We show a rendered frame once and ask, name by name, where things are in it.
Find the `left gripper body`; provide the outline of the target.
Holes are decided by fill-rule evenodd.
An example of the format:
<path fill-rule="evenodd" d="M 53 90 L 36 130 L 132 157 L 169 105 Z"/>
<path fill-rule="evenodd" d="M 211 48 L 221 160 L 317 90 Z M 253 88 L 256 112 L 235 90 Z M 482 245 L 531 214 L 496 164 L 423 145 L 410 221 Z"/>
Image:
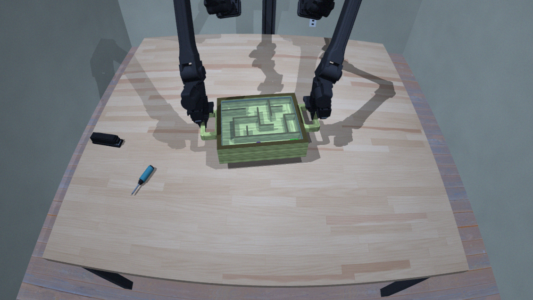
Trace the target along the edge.
<path fill-rule="evenodd" d="M 303 96 L 303 101 L 305 102 L 305 108 L 308 109 L 309 112 L 317 112 L 317 108 L 312 108 L 310 105 L 310 96 Z"/>

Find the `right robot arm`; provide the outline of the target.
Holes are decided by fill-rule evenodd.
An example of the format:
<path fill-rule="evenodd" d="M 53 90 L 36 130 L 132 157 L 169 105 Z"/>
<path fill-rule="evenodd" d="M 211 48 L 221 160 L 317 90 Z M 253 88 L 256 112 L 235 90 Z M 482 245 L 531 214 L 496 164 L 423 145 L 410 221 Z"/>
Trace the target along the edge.
<path fill-rule="evenodd" d="M 190 0 L 173 0 L 175 19 L 179 37 L 179 70 L 184 89 L 181 93 L 181 105 L 191 110 L 192 121 L 196 124 L 204 122 L 204 112 L 208 112 L 208 97 L 204 80 L 206 71 L 200 61 L 192 21 Z M 232 5 L 231 5 L 232 3 Z M 204 0 L 209 15 L 224 17 L 239 14 L 239 0 Z M 189 63 L 192 63 L 189 65 Z"/>

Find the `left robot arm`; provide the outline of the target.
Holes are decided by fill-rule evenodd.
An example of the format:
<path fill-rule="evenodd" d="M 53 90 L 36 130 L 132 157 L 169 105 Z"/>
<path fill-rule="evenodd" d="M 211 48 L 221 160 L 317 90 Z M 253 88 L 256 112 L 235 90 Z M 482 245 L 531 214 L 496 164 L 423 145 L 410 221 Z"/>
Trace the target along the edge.
<path fill-rule="evenodd" d="M 331 115 L 333 84 L 342 76 L 345 49 L 361 2 L 362 0 L 345 0 L 331 42 L 315 70 L 312 84 L 314 94 L 310 93 L 310 105 L 317 108 L 319 119 L 327 119 Z M 334 0 L 300 0 L 299 14 L 318 19 L 328 17 L 334 4 Z"/>

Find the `wooden ball maze board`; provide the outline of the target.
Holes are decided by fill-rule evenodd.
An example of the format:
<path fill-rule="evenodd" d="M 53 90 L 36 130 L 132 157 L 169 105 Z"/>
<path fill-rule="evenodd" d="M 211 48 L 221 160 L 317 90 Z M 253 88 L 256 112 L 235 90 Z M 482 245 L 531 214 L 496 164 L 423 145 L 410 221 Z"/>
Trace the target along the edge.
<path fill-rule="evenodd" d="M 217 139 L 220 164 L 282 158 L 306 157 L 307 132 L 318 132 L 304 122 L 305 104 L 298 104 L 295 93 L 277 93 L 217 98 L 216 130 L 206 132 L 200 125 L 202 140 Z"/>

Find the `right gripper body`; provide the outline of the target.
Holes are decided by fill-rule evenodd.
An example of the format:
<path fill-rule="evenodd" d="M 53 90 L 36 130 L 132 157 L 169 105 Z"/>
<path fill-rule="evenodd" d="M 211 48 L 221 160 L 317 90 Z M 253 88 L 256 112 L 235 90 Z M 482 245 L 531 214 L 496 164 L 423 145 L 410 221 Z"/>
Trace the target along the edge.
<path fill-rule="evenodd" d="M 206 97 L 206 95 L 201 98 L 200 100 L 204 99 Z M 213 113 L 214 110 L 213 110 L 213 107 L 214 107 L 214 102 L 208 102 L 208 112 L 204 112 L 204 117 L 209 117 L 209 113 Z M 187 116 L 191 116 L 191 110 L 187 110 Z"/>

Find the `blue-handled screwdriver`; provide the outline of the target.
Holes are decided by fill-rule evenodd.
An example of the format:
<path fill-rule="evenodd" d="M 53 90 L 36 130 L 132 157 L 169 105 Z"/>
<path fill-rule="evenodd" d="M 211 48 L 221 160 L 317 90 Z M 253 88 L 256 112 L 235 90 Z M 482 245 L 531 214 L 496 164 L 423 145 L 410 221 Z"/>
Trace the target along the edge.
<path fill-rule="evenodd" d="M 145 182 L 145 180 L 147 180 L 147 178 L 150 176 L 150 174 L 152 173 L 153 171 L 153 166 L 148 166 L 147 169 L 144 171 L 144 173 L 141 175 L 141 177 L 139 178 L 139 182 L 138 182 L 138 186 L 143 184 Z M 138 186 L 136 186 L 136 188 L 134 189 L 134 191 L 132 192 L 132 194 L 136 191 L 136 189 L 138 188 Z"/>

